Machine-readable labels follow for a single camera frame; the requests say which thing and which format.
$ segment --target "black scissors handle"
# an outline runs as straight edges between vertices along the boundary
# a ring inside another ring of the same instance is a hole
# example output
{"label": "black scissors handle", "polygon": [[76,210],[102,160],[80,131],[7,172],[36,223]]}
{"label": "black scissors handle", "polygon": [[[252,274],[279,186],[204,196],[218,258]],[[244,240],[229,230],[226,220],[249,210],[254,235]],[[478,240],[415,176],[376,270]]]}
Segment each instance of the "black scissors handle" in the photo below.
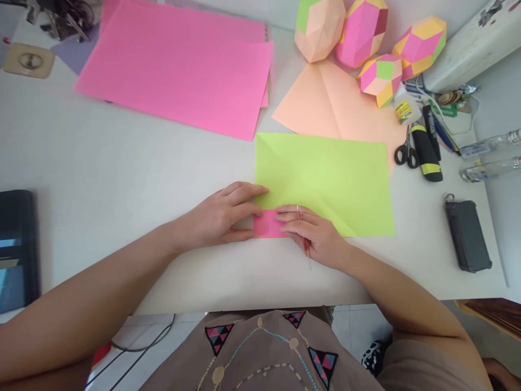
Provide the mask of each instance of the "black scissors handle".
{"label": "black scissors handle", "polygon": [[395,162],[399,166],[402,166],[407,162],[407,146],[402,145],[398,147],[395,151]]}
{"label": "black scissors handle", "polygon": [[412,169],[415,169],[415,168],[418,168],[418,166],[420,165],[419,163],[419,159],[418,159],[418,154],[416,153],[416,150],[414,148],[409,148],[409,156],[407,156],[407,165],[412,168]]}
{"label": "black scissors handle", "polygon": [[407,146],[402,145],[398,147],[395,151],[395,162],[399,166],[404,165],[407,163],[407,165],[412,168],[418,168],[420,165],[418,162],[420,160],[418,159],[418,154],[416,153],[414,148],[409,148],[409,152],[407,151]]}

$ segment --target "bottle cap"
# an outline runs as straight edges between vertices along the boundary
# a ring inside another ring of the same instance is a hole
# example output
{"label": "bottle cap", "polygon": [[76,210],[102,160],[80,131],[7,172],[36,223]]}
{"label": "bottle cap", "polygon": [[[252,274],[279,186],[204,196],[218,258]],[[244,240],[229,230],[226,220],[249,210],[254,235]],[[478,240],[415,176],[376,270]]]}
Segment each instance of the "bottle cap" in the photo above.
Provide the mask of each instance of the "bottle cap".
{"label": "bottle cap", "polygon": [[509,143],[516,145],[521,143],[521,129],[514,130],[508,133]]}
{"label": "bottle cap", "polygon": [[521,156],[512,158],[512,168],[521,171]]}

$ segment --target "hand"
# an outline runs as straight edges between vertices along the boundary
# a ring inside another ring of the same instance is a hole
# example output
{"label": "hand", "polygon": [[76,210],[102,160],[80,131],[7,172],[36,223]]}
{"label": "hand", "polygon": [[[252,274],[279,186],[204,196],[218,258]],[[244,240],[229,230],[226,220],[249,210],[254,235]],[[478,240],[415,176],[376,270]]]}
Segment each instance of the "hand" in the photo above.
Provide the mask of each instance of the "hand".
{"label": "hand", "polygon": [[302,238],[308,240],[309,256],[318,263],[336,270],[343,270],[349,258],[351,245],[340,236],[333,223],[318,216],[312,210],[299,206],[302,220],[299,220],[296,205],[277,208],[278,221],[287,223],[281,228],[304,251]]}
{"label": "hand", "polygon": [[268,193],[261,185],[235,182],[214,193],[177,220],[169,230],[175,238],[175,251],[186,251],[254,238],[253,230],[234,230],[232,226],[249,215],[262,216],[262,208],[247,202],[251,197]]}

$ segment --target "purple paper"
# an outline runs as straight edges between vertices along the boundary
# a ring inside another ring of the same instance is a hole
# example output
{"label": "purple paper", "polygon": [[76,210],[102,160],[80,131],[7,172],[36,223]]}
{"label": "purple paper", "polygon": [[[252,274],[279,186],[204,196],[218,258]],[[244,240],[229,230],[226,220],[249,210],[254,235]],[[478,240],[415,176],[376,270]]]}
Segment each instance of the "purple paper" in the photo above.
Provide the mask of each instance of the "purple paper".
{"label": "purple paper", "polygon": [[94,26],[87,35],[90,39],[89,42],[78,42],[77,37],[74,37],[51,48],[54,54],[61,58],[77,75],[83,70],[88,57],[98,43],[99,25]]}

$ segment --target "scissors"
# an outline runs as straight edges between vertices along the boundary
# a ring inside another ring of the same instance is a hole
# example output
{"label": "scissors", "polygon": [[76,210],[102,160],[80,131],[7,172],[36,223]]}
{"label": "scissors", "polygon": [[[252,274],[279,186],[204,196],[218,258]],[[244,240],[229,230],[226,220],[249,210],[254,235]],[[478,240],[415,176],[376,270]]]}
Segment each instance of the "scissors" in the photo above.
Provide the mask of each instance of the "scissors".
{"label": "scissors", "polygon": [[395,152],[395,162],[399,166],[402,166],[407,162],[407,165],[412,168],[418,168],[419,159],[415,149],[411,146],[411,126],[407,126],[407,137],[405,143],[398,147]]}

